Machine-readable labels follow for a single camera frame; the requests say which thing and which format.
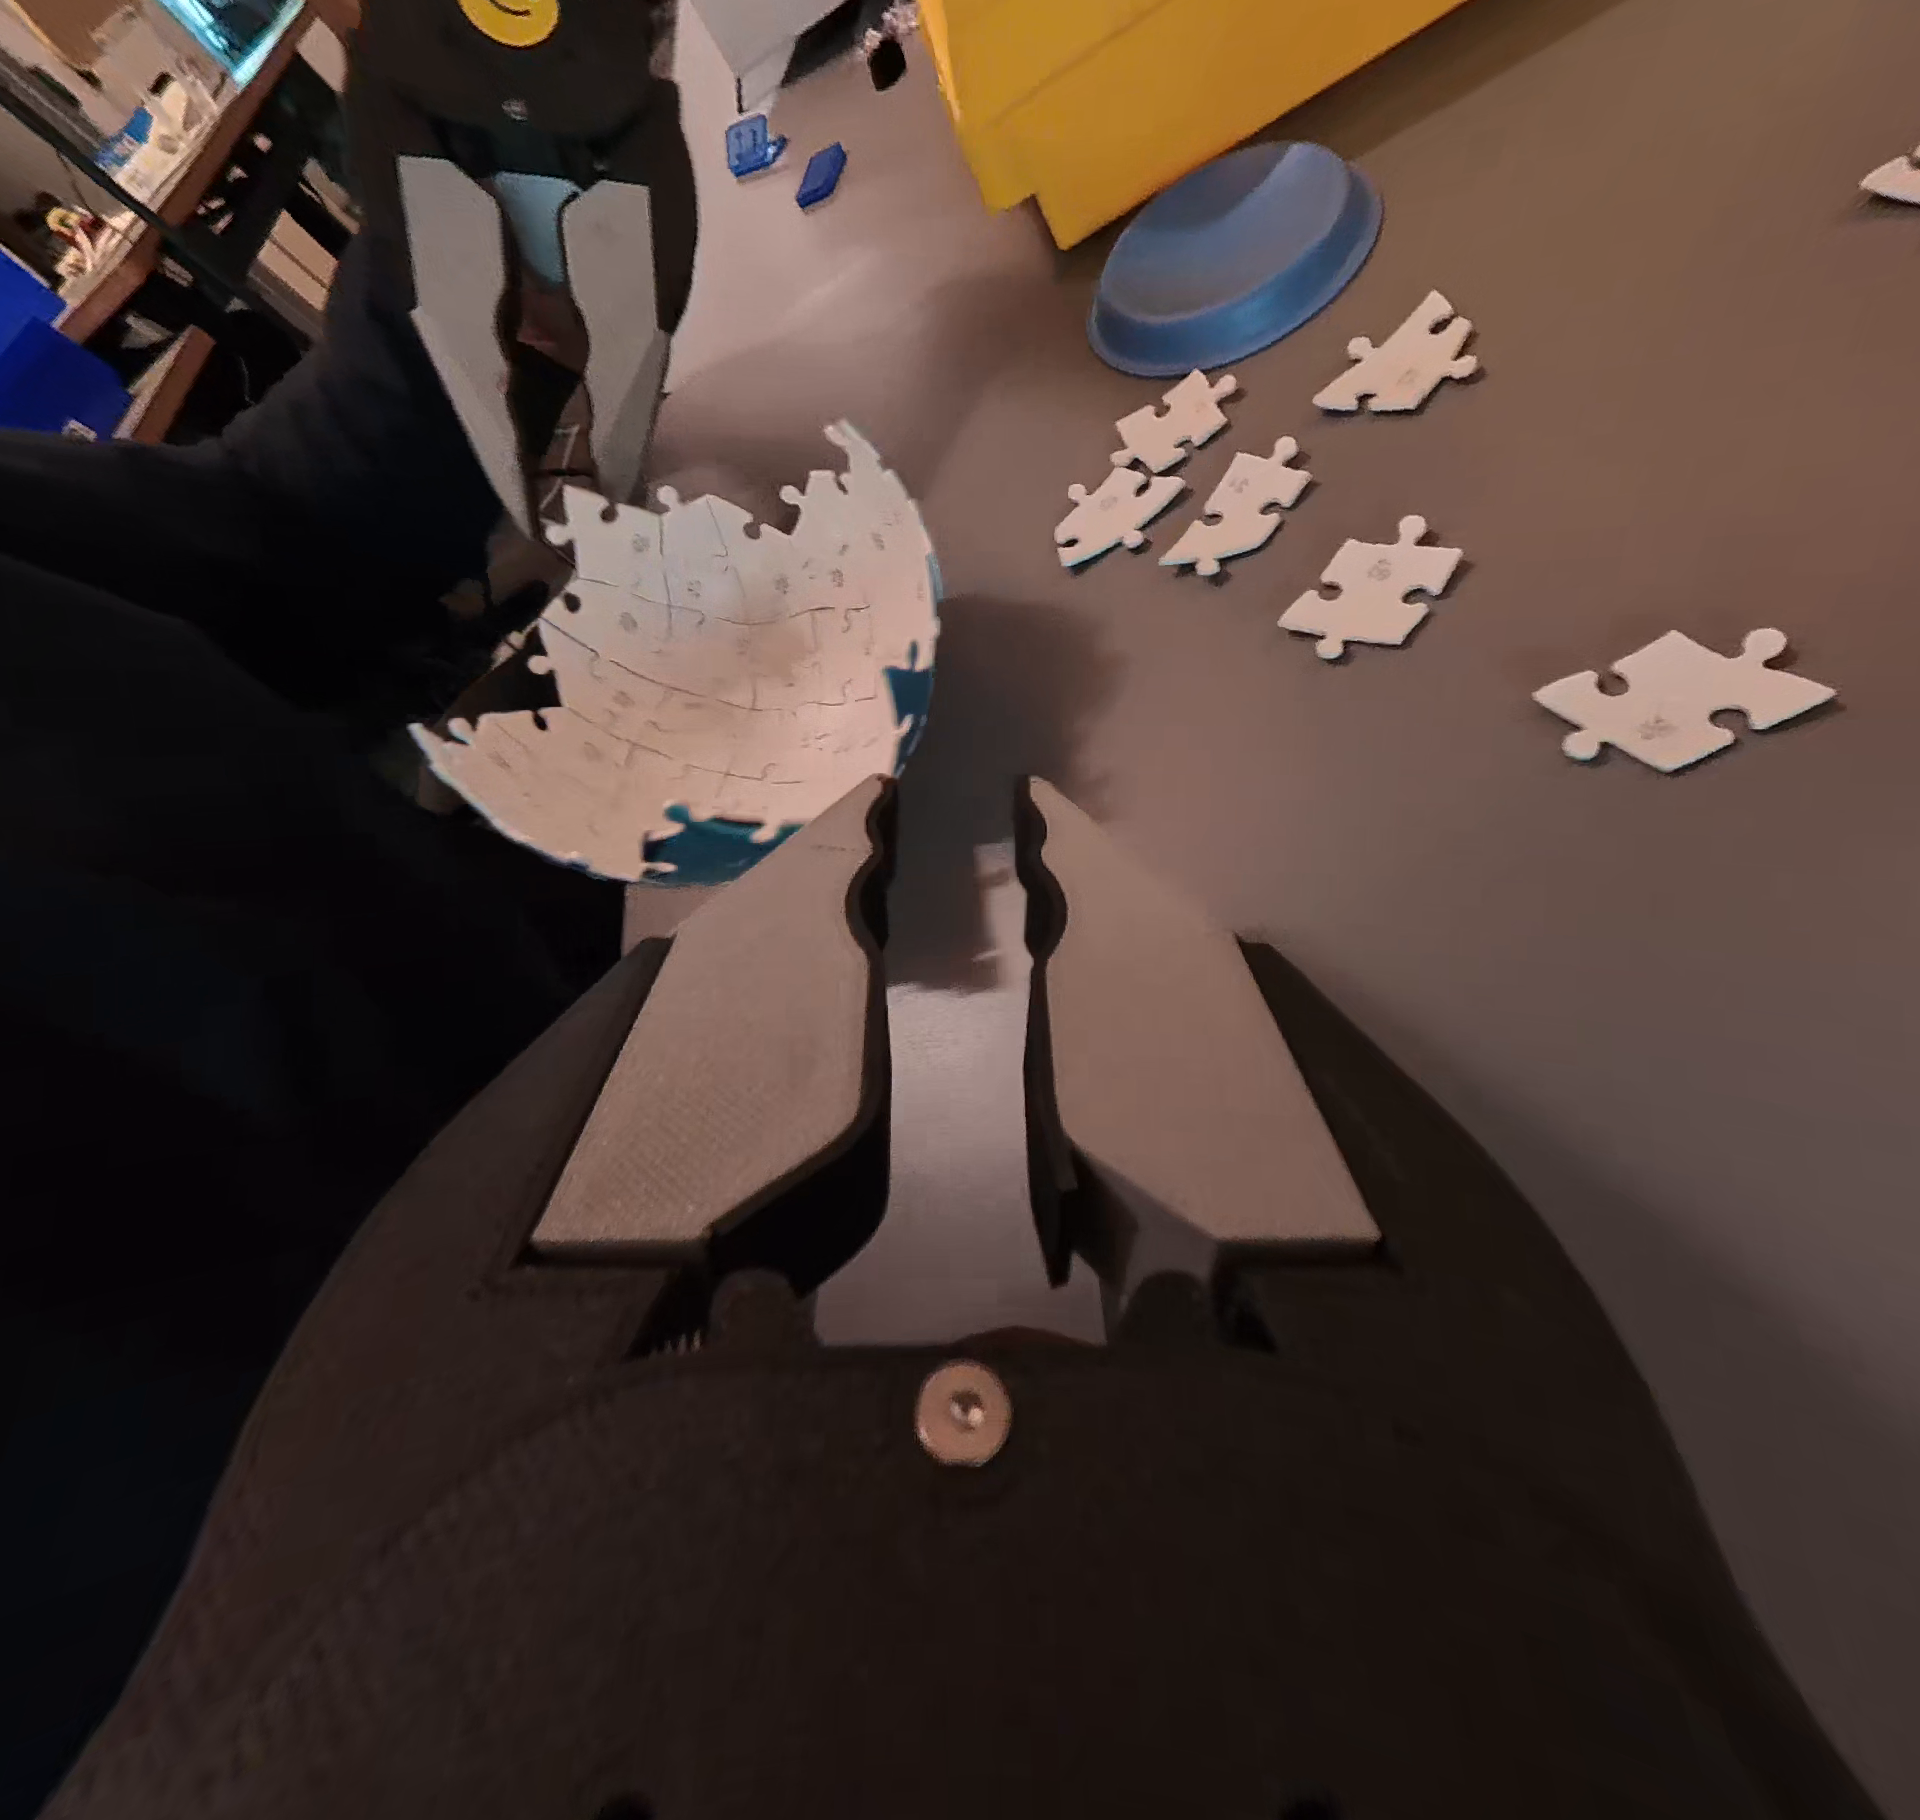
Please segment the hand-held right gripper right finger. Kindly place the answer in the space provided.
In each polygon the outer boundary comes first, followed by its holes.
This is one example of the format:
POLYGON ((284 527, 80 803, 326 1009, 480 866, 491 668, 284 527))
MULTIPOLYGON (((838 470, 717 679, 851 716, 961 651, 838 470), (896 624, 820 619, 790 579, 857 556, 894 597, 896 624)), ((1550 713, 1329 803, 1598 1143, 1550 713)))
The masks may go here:
POLYGON ((1359 1259, 1379 1226, 1236 935, 1044 778, 1017 785, 1027 1195, 1051 1284, 1359 1259))

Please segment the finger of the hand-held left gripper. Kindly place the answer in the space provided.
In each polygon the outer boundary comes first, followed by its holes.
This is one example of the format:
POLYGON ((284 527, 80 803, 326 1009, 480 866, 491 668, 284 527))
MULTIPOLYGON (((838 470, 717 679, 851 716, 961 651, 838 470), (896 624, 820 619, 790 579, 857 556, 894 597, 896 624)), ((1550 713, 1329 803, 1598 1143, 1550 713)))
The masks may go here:
POLYGON ((413 327, 506 519, 533 532, 512 359, 501 338, 508 280, 505 212, 452 159, 397 157, 413 278, 413 327))
POLYGON ((593 470, 634 503, 653 439, 670 332, 659 316, 653 211, 638 181, 598 181, 563 204, 566 286, 588 332, 593 470))

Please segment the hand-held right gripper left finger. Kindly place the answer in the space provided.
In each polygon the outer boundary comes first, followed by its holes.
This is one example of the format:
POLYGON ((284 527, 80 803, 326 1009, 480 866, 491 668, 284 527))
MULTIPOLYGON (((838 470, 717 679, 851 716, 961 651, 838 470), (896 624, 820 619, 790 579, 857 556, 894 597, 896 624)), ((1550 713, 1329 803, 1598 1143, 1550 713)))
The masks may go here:
POLYGON ((889 1205, 898 782, 864 778, 665 943, 533 1223, 541 1259, 841 1270, 889 1205))

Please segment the partly built puzzle ball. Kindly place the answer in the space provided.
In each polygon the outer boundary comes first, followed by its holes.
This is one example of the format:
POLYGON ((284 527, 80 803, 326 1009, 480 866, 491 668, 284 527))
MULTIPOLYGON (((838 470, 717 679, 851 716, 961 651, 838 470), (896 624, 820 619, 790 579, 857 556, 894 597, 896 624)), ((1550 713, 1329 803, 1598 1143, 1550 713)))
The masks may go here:
POLYGON ((941 574, 918 502, 848 420, 782 486, 788 527, 717 494, 566 486, 572 576, 523 635, 533 691, 408 729, 508 842, 622 886, 721 886, 924 732, 941 574))

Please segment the white puzzle pieces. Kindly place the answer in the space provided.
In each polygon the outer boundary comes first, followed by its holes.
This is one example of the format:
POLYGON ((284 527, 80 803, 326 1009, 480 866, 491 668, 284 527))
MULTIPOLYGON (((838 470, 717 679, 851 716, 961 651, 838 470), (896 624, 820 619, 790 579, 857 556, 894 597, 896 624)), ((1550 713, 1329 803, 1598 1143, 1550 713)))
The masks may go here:
MULTIPOLYGON (((1358 335, 1344 367, 1311 393, 1319 415, 1414 415, 1444 387, 1465 387, 1483 371, 1474 319, 1449 296, 1428 290, 1402 322, 1381 335, 1358 335)), ((1227 430, 1225 400, 1237 390, 1230 367, 1192 370, 1144 405, 1115 420, 1109 474, 1093 486, 1068 486, 1068 511, 1051 532, 1061 570, 1077 574, 1109 553, 1147 546, 1155 520, 1186 489, 1185 466, 1227 430)), ((1317 485, 1302 442, 1279 434, 1266 449, 1237 449, 1189 526, 1156 562, 1214 584, 1225 567, 1254 556, 1317 485)), ((1320 662, 1352 647, 1405 647, 1449 593, 1463 549, 1439 542, 1430 524, 1405 513, 1391 538, 1345 538, 1274 622, 1309 640, 1320 662)), ((1598 761, 1619 751, 1653 773, 1682 773, 1748 734, 1781 729, 1838 702, 1819 679, 1785 668, 1781 630, 1748 630, 1740 651, 1721 653, 1691 633, 1669 630, 1619 655, 1605 670, 1548 679, 1531 699, 1561 722, 1562 752, 1598 761)))

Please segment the yellow plastic bin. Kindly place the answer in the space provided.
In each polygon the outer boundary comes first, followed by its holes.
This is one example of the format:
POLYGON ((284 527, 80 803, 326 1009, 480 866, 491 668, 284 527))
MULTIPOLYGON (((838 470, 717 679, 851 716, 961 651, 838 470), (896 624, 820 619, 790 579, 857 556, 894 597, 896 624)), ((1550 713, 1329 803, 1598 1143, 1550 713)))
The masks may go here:
POLYGON ((989 211, 1073 246, 1471 0, 918 0, 989 211))

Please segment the person's left forearm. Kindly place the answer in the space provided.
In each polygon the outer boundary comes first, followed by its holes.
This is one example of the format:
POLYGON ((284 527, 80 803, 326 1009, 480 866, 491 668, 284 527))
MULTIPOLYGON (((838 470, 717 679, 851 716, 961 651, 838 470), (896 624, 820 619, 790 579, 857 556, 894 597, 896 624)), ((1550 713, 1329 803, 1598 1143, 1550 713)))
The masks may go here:
POLYGON ((324 332, 187 447, 6 433, 6 640, 95 662, 168 624, 299 707, 418 722, 476 674, 501 502, 413 324, 397 236, 344 250, 324 332))

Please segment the blue plastic ball stand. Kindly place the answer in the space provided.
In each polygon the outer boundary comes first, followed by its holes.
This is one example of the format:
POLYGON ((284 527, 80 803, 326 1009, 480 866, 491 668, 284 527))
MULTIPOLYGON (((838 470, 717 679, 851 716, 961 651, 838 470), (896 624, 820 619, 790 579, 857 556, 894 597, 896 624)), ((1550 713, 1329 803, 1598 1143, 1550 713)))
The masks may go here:
POLYGON ((1220 153, 1121 230, 1087 338, 1109 367, 1143 379, 1230 367, 1330 306, 1379 228, 1379 193, 1320 143, 1220 153))

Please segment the cluttered wooden desk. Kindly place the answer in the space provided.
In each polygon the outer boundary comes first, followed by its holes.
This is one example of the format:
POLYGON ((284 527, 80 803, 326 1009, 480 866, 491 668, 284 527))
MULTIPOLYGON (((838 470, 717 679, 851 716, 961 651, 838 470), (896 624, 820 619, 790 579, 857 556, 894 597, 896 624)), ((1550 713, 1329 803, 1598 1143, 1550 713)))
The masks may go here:
POLYGON ((357 0, 2 0, 6 258, 92 349, 321 324, 357 0))

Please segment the person's dark clothed body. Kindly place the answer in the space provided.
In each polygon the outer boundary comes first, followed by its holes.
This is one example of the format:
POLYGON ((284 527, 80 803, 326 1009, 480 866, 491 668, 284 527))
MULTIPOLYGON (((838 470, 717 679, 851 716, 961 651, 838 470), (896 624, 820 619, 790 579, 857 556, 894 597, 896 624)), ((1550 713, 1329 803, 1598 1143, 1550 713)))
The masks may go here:
POLYGON ((17 560, 2 765, 2 1781, 34 1815, 318 1281, 612 966, 620 891, 17 560))

